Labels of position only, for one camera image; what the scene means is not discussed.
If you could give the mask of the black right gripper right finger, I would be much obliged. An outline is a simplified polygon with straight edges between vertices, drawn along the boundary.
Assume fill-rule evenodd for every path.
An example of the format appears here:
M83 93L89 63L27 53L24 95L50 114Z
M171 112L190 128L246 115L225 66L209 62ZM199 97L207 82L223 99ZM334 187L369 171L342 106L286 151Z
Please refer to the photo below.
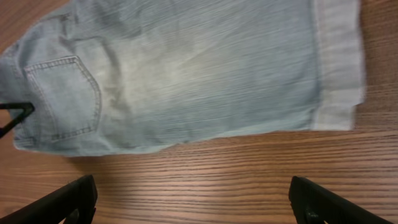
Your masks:
M298 224L392 224L304 177L292 177L289 200Z

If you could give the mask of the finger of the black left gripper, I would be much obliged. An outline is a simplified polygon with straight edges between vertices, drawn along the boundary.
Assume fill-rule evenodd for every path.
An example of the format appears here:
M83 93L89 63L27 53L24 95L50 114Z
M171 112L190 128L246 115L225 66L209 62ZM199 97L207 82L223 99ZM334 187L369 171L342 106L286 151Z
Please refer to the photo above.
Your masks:
M20 111L20 113L17 116L12 117L10 122L8 122L5 126L1 127L1 138L3 138L8 132L10 132L18 124L22 123L27 117L29 117L35 111L35 107L30 102L2 103L1 110Z

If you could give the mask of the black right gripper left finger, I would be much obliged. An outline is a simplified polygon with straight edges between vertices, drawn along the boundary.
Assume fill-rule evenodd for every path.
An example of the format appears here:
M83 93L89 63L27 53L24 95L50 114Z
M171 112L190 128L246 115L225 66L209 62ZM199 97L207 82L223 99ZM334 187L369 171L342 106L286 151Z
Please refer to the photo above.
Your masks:
M2 224L90 224L98 192L92 175L85 175L35 202L1 218Z

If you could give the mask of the light blue denim shorts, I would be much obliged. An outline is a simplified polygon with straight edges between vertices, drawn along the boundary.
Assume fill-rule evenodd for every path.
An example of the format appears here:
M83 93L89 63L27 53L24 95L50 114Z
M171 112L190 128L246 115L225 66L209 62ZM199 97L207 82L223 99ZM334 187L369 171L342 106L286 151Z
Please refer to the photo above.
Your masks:
M35 108L15 147L105 156L350 130L366 86L360 5L70 1L1 55L1 102Z

